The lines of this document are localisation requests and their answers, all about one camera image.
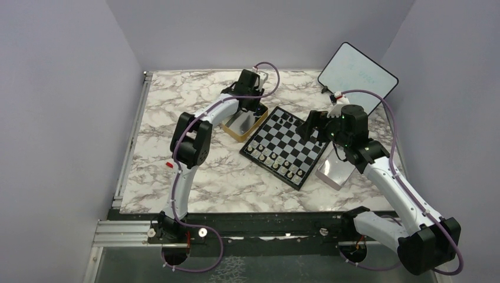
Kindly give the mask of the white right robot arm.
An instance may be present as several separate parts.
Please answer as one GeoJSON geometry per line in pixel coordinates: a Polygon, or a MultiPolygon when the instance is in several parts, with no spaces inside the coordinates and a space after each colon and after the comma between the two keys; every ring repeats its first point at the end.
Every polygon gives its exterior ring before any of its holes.
{"type": "Polygon", "coordinates": [[[361,106],[342,106],[335,116],[311,110],[297,132],[309,140],[314,131],[318,141],[343,148],[343,161],[354,165],[376,185],[401,221],[398,225],[361,206],[342,215],[340,232],[346,239],[360,235],[375,239],[397,253],[401,264],[413,275],[460,257],[460,224],[455,218],[443,218],[417,195],[395,168],[392,154],[369,137],[368,115],[361,106]]]}

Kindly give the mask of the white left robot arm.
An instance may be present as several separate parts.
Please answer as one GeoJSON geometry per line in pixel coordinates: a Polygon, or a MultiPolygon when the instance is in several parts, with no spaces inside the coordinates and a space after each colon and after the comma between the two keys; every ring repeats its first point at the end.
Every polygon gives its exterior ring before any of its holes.
{"type": "Polygon", "coordinates": [[[208,156],[213,127],[239,110],[257,111],[267,79],[268,74],[257,68],[244,69],[238,80],[224,88],[209,106],[195,114],[184,112],[179,116],[170,144],[175,176],[169,200],[157,218],[157,235],[171,242],[184,238],[187,224],[182,220],[188,214],[189,193],[199,166],[208,156]]]}

